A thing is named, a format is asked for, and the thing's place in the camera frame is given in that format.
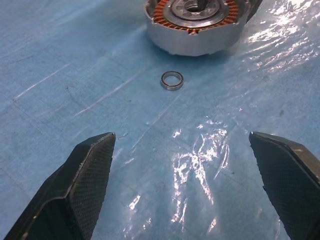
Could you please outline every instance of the wrinkled plastic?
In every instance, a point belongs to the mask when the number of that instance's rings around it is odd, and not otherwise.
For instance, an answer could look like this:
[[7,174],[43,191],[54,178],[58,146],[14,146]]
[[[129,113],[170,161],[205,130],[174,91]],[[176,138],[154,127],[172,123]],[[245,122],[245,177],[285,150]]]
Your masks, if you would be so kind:
[[198,58],[155,47],[143,3],[0,3],[0,238],[77,143],[116,132],[92,239],[287,240],[248,137],[320,157],[320,2],[264,1],[235,46]]

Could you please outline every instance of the textured black surface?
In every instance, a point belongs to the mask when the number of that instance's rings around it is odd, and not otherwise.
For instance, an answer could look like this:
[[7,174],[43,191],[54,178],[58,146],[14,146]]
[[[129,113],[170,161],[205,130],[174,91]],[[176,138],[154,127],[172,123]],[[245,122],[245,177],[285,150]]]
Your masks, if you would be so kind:
[[254,132],[249,139],[264,189],[291,240],[319,239],[319,161],[285,138]]
[[5,240],[89,240],[106,194],[116,136],[78,144],[42,184]]

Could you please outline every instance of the metal hub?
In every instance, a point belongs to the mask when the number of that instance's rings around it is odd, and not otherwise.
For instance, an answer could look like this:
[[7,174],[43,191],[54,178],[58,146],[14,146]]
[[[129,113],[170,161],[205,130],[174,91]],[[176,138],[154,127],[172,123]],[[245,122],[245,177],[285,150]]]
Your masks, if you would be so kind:
[[219,0],[209,0],[203,11],[198,11],[197,0],[170,0],[163,9],[163,16],[181,27],[205,28],[222,21],[228,11],[228,5]]

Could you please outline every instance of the table surface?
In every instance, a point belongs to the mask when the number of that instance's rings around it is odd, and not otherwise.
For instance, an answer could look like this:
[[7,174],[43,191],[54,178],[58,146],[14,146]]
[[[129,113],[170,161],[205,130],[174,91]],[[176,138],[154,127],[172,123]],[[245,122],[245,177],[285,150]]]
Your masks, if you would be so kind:
[[116,132],[93,240],[288,240],[248,137],[320,157],[320,1],[265,0],[197,58],[150,42],[143,3],[0,2],[0,239],[77,143]]

